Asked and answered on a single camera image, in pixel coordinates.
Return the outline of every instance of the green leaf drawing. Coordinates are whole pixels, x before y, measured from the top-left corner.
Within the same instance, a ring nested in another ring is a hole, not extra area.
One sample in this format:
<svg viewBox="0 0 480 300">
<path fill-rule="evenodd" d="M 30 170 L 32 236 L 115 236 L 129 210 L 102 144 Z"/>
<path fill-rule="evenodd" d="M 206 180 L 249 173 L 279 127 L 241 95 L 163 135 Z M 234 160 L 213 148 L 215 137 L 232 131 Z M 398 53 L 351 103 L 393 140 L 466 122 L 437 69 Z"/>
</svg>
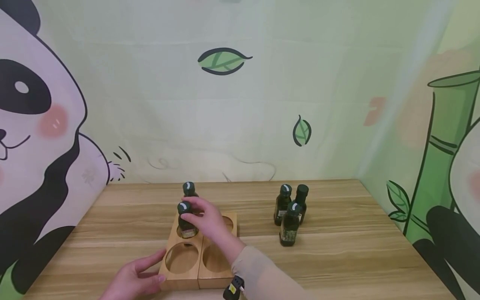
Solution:
<svg viewBox="0 0 480 300">
<path fill-rule="evenodd" d="M 202 70 L 210 74 L 229 75 L 238 71 L 245 60 L 252 57 L 246 57 L 235 49 L 216 48 L 203 53 L 198 59 L 198 64 Z"/>
<path fill-rule="evenodd" d="M 299 120 L 293 127 L 293 141 L 297 146 L 306 145 L 312 136 L 312 128 L 310 124 L 303 120 L 299 115 Z"/>
<path fill-rule="evenodd" d="M 400 223 L 404 223 L 407 221 L 407 215 L 399 210 L 390 213 L 388 216 L 390 217 L 390 219 Z"/>
<path fill-rule="evenodd" d="M 0 282 L 0 296 L 2 299 L 20 300 L 23 294 L 17 291 L 17 288 L 13 284 L 12 272 L 17 262 L 12 264 L 3 274 Z"/>
<path fill-rule="evenodd" d="M 387 192 L 390 202 L 400 212 L 407 214 L 410 211 L 410 201 L 407 192 L 397 183 L 389 180 L 387 181 Z"/>
</svg>

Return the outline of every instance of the wooden tray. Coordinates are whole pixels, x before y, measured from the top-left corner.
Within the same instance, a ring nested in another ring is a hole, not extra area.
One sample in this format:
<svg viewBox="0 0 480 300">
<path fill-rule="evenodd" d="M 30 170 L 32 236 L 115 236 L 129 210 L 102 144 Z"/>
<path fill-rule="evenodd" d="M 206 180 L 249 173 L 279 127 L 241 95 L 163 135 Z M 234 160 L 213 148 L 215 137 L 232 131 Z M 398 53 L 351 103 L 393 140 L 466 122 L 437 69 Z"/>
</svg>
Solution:
<svg viewBox="0 0 480 300">
<path fill-rule="evenodd" d="M 237 235 L 237 214 L 222 214 L 232 233 Z M 167 254 L 160 266 L 166 277 L 162 290 L 195 290 L 226 288 L 233 279 L 226 258 L 201 232 L 183 239 L 178 228 L 179 214 L 175 215 L 167 241 Z"/>
</svg>

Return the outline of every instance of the black ear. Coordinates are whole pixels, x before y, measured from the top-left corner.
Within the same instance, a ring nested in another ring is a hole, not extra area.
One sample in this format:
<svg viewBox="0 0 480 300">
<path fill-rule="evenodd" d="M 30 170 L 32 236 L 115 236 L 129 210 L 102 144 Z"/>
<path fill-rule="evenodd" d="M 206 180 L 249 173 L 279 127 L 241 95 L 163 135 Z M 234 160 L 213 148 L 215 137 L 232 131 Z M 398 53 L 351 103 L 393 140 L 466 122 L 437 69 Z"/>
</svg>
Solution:
<svg viewBox="0 0 480 300">
<path fill-rule="evenodd" d="M 40 15 L 32 0 L 0 0 L 0 10 L 34 36 L 40 30 Z"/>
</svg>

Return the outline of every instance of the dark green bottle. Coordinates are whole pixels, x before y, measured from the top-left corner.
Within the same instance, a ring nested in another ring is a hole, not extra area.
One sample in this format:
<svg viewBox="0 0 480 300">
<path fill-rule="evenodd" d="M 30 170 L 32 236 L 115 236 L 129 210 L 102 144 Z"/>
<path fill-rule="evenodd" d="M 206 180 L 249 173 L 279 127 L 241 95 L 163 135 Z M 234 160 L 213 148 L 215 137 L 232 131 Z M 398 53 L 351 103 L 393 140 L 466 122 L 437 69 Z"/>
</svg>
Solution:
<svg viewBox="0 0 480 300">
<path fill-rule="evenodd" d="M 307 200 L 308 196 L 308 186 L 305 184 L 300 184 L 297 187 L 297 196 L 295 197 L 295 202 L 301 206 L 301 211 L 299 214 L 300 225 L 303 224 L 303 220 L 305 219 L 305 214 L 307 213 L 307 204 L 305 200 Z"/>
<path fill-rule="evenodd" d="M 184 197 L 198 197 L 195 193 L 195 184 L 191 181 L 187 181 L 183 184 L 183 196 Z"/>
<path fill-rule="evenodd" d="M 290 196 L 292 195 L 292 187 L 288 184 L 282 184 L 280 187 L 280 194 L 276 198 L 275 212 L 273 220 L 275 225 L 280 226 L 282 224 L 282 217 L 287 212 L 288 204 L 292 202 Z"/>
<path fill-rule="evenodd" d="M 192 206 L 190 202 L 182 201 L 177 205 L 177 209 L 179 211 L 179 215 L 182 214 L 191 214 L 192 213 Z M 192 223 L 189 223 L 183 220 L 179 216 L 179 227 L 181 230 L 181 237 L 183 239 L 189 239 L 197 235 L 198 229 Z"/>
<path fill-rule="evenodd" d="M 282 218 L 280 226 L 280 244 L 284 247 L 290 247 L 295 244 L 297 232 L 300 227 L 299 213 L 301 207 L 295 202 L 288 204 L 287 213 Z"/>
</svg>

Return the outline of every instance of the panda cheek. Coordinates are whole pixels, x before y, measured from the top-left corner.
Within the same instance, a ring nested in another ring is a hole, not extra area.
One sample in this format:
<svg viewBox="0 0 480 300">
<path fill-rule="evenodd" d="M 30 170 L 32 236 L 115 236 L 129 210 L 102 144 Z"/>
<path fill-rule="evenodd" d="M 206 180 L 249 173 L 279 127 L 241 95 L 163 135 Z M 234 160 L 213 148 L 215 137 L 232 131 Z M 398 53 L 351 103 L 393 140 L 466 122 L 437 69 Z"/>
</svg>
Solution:
<svg viewBox="0 0 480 300">
<path fill-rule="evenodd" d="M 37 133 L 44 139 L 57 139 L 68 129 L 67 111 L 60 105 L 52 105 L 37 125 Z"/>
<path fill-rule="evenodd" d="M 475 200 L 480 203 L 480 169 L 475 170 L 468 178 L 468 187 Z"/>
</svg>

